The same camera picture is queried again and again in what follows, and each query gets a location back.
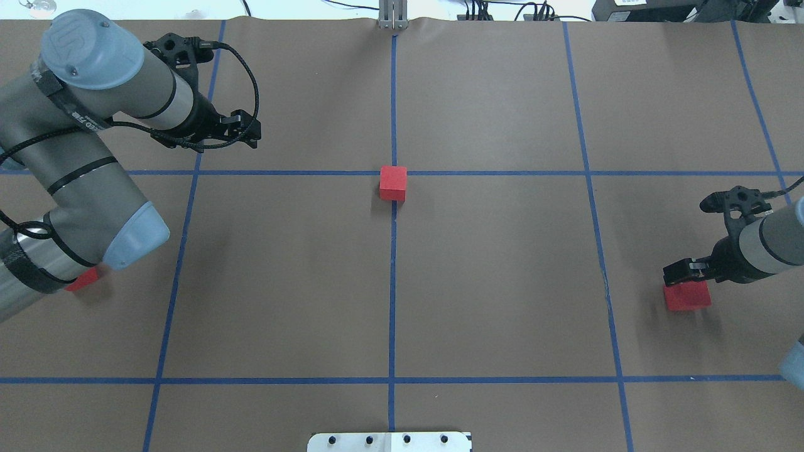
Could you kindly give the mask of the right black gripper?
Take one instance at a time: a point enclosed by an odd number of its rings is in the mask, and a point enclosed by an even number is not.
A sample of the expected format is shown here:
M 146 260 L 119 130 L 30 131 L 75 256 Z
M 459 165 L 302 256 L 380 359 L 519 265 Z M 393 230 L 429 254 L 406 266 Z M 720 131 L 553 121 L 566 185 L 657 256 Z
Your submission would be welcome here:
M 663 268 L 663 282 L 666 287 L 708 279 L 716 283 L 751 283 L 749 264 L 731 237 L 720 239 L 707 260 L 681 259 Z

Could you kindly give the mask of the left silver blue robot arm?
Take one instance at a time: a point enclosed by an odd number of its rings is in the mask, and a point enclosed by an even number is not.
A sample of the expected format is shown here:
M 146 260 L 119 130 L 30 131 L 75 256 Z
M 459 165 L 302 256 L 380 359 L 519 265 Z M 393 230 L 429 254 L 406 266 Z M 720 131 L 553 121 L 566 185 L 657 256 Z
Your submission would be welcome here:
M 217 112 L 198 65 L 230 44 L 165 34 L 140 42 L 91 9 L 44 31 L 24 75 L 2 86 L 2 167 L 28 170 L 55 202 L 29 221 L 2 214 L 2 320 L 77 282 L 98 264 L 120 270 L 159 248 L 170 229 L 130 178 L 102 131 L 143 131 L 164 147 L 203 153 L 261 139 L 258 111 Z

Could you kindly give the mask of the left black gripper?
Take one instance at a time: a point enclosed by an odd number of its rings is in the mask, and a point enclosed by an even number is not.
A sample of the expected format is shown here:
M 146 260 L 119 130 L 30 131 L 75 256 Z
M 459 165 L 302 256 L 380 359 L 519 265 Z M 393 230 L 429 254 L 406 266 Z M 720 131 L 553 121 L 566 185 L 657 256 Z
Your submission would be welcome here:
M 251 149 L 258 148 L 262 138 L 261 123 L 254 115 L 242 109 L 233 110 L 228 116 L 220 114 L 204 95 L 193 95 L 193 106 L 183 122 L 183 147 L 204 151 L 199 146 L 208 139 L 224 143 L 244 143 Z

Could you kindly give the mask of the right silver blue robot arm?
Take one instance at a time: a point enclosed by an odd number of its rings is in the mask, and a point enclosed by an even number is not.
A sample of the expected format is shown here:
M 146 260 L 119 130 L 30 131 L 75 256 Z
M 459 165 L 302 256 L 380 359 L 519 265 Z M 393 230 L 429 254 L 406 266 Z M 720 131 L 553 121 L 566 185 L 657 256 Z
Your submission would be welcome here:
M 803 263 L 802 199 L 773 211 L 773 193 L 736 186 L 709 195 L 702 211 L 721 213 L 727 237 L 709 256 L 684 258 L 663 268 L 663 291 L 670 311 L 694 311 L 711 304 L 706 282 L 749 284 Z

